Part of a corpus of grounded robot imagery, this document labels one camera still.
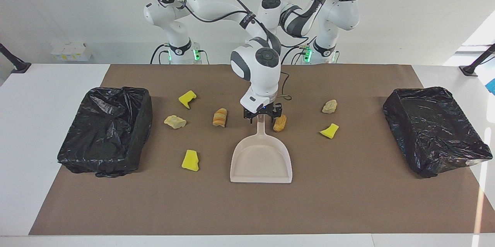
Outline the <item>brown toy bread roll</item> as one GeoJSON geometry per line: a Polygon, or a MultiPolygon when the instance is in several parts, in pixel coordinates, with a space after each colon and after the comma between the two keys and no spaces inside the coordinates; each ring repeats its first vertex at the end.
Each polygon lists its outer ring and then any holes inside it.
{"type": "Polygon", "coordinates": [[[280,117],[278,117],[273,125],[273,130],[275,132],[280,132],[283,131],[286,127],[286,122],[287,122],[287,117],[286,115],[282,114],[280,117]]]}

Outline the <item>striped orange toy bread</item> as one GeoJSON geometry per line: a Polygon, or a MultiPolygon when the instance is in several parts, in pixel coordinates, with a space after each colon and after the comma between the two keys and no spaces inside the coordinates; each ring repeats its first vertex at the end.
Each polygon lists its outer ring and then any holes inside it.
{"type": "Polygon", "coordinates": [[[228,111],[225,108],[218,109],[213,116],[212,125],[225,127],[228,111]]]}

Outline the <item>beige plastic dustpan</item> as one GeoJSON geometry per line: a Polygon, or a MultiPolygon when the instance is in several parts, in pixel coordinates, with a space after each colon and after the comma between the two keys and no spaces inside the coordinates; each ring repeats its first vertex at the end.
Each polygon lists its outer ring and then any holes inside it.
{"type": "Polygon", "coordinates": [[[231,182],[290,184],[292,163],[286,145],[265,131],[265,115],[258,115],[257,130],[236,145],[230,163],[231,182]]]}

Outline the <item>small yellow sponge wedge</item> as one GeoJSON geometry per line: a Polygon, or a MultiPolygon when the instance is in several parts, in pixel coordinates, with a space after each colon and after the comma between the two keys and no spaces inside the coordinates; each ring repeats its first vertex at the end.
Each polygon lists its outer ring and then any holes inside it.
{"type": "Polygon", "coordinates": [[[319,133],[327,138],[334,138],[336,132],[338,131],[339,129],[339,125],[336,125],[335,123],[332,123],[331,125],[329,125],[329,127],[327,127],[326,129],[320,131],[319,133]]]}

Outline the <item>notched yellow sponge piece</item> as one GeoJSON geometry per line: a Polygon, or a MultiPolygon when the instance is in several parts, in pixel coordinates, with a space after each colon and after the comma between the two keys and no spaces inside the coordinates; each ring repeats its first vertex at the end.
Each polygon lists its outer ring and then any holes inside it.
{"type": "Polygon", "coordinates": [[[187,109],[191,109],[189,103],[196,98],[197,95],[192,90],[189,90],[185,94],[181,95],[178,98],[178,101],[182,103],[187,109]]]}

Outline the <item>black bag lined bin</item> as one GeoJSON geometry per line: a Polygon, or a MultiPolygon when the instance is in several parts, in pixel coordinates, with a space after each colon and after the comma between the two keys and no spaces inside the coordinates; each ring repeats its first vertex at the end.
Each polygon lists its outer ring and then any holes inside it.
{"type": "Polygon", "coordinates": [[[136,171],[153,121],[150,92],[95,87],[83,97],[57,161],[72,173],[115,178],[136,171]]]}
{"type": "Polygon", "coordinates": [[[382,111],[408,166],[421,178],[493,159],[444,87],[393,90],[382,111]]]}

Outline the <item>yellow sponge block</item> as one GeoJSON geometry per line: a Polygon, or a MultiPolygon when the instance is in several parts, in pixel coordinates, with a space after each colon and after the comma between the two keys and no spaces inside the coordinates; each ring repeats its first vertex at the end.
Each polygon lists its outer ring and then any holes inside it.
{"type": "Polygon", "coordinates": [[[195,150],[186,150],[181,167],[183,169],[197,172],[199,170],[198,153],[195,150]]]}

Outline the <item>pale flaky pastry piece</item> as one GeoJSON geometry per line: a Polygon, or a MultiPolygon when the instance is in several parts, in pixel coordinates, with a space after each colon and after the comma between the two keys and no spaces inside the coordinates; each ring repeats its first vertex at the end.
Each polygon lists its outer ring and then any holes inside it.
{"type": "Polygon", "coordinates": [[[164,124],[170,126],[172,129],[179,129],[187,124],[187,120],[178,117],[177,115],[170,115],[163,121],[164,124]]]}

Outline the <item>brown table mat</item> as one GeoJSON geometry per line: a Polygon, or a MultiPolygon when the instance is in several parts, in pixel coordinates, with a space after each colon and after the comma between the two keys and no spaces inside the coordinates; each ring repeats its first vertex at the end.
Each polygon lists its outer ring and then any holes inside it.
{"type": "Polygon", "coordinates": [[[143,87],[153,124],[138,171],[117,178],[60,168],[30,235],[472,233],[478,182],[461,168],[422,179],[407,165],[382,105],[421,83],[411,66],[284,66],[288,120],[274,133],[292,161],[290,184],[230,182],[237,143],[256,131],[242,116],[248,83],[229,65],[112,65],[102,85],[143,87]],[[178,98],[192,90],[187,109],[178,98]],[[327,101],[338,103],[322,113],[327,101]],[[228,111],[225,127],[214,113],[228,111]],[[172,129],[166,117],[187,124],[172,129]],[[319,132],[335,123],[334,138],[319,132]],[[197,172],[183,169],[186,150],[197,172]]]}

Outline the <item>white boxes with yellow labels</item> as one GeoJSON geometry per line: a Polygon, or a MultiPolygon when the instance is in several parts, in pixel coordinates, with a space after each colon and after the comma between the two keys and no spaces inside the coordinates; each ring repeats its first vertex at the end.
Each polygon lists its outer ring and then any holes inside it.
{"type": "Polygon", "coordinates": [[[52,46],[51,55],[60,62],[89,62],[93,57],[91,50],[85,43],[56,44],[52,46]]]}

